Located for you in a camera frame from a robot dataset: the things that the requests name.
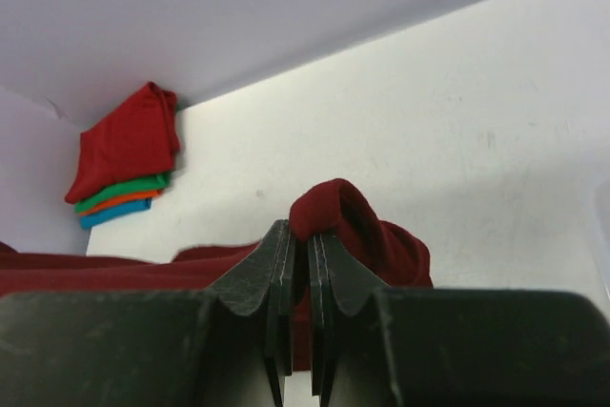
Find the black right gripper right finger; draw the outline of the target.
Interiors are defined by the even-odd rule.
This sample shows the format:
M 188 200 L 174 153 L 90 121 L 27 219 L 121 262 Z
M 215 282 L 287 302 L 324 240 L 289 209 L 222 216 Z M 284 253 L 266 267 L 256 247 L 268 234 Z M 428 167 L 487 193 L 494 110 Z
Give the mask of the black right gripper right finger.
M 308 260 L 323 406 L 609 402 L 609 325 L 582 295 L 392 287 L 331 234 Z

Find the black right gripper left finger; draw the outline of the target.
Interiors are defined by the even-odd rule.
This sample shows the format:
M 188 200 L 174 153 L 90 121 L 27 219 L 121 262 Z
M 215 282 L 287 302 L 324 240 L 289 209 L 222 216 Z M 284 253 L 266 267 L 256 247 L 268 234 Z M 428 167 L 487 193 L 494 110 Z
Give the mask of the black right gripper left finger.
M 295 244 L 277 221 L 204 289 L 1 299 L 5 406 L 278 406 Z

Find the dark red t-shirt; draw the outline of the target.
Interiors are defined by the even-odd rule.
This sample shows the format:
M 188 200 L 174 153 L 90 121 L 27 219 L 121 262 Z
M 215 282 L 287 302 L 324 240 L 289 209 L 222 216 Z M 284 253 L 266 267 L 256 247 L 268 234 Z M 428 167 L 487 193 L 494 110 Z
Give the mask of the dark red t-shirt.
M 317 184 L 297 199 L 290 209 L 289 228 L 301 254 L 307 252 L 310 237 L 332 233 L 385 283 L 433 285 L 426 245 L 402 227 L 378 218 L 358 188 L 345 179 Z M 24 253 L 2 245 L 1 294 L 204 289 L 257 245 L 195 246 L 164 263 L 109 255 Z

